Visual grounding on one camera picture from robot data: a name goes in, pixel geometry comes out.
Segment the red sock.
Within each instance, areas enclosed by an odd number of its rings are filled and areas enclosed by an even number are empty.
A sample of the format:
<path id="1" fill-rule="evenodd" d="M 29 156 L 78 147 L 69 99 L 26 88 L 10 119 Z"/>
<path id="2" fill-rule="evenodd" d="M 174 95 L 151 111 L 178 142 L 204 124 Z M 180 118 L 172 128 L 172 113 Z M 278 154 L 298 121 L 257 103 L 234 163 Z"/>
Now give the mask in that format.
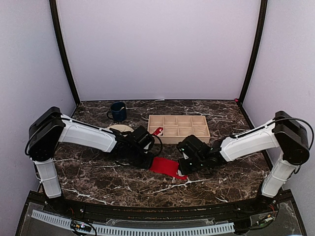
<path id="1" fill-rule="evenodd" d="M 168 175 L 177 179 L 186 180 L 188 176 L 179 174 L 179 163 L 163 157 L 155 157 L 149 169 L 158 174 Z"/>
<path id="2" fill-rule="evenodd" d="M 151 132 L 152 135 L 155 136 L 162 136 L 163 135 L 163 127 L 157 127 L 156 129 L 153 129 L 153 131 Z"/>

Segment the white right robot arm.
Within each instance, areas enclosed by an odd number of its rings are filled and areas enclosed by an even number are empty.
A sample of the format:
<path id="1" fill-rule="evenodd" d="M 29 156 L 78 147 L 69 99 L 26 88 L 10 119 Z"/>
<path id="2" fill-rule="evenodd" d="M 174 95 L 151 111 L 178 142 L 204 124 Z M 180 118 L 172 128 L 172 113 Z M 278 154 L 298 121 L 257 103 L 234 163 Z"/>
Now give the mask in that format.
<path id="1" fill-rule="evenodd" d="M 308 139 L 306 127 L 313 136 L 315 132 L 308 122 L 278 111 L 265 124 L 216 140 L 211 146 L 195 135 L 190 135 L 177 144 L 178 151 L 183 155 L 178 160 L 178 174 L 192 174 L 259 151 L 280 148 L 280 156 L 262 182 L 259 196 L 251 203 L 255 213 L 262 213 L 283 184 L 308 161 L 314 139 Z"/>

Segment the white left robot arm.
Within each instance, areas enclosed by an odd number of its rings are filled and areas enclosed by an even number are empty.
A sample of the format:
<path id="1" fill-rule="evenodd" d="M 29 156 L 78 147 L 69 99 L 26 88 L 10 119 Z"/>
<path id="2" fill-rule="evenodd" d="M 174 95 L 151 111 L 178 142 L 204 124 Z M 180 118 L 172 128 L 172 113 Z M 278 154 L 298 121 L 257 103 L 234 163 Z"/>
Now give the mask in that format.
<path id="1" fill-rule="evenodd" d="M 154 160 L 151 149 L 154 137 L 140 126 L 133 131 L 101 128 L 90 125 L 61 113 L 58 107 L 49 108 L 29 128 L 29 140 L 25 155 L 36 166 L 44 193 L 50 206 L 58 214 L 69 211 L 69 202 L 64 200 L 53 161 L 59 143 L 71 143 L 113 153 L 132 166 L 149 169 Z"/>

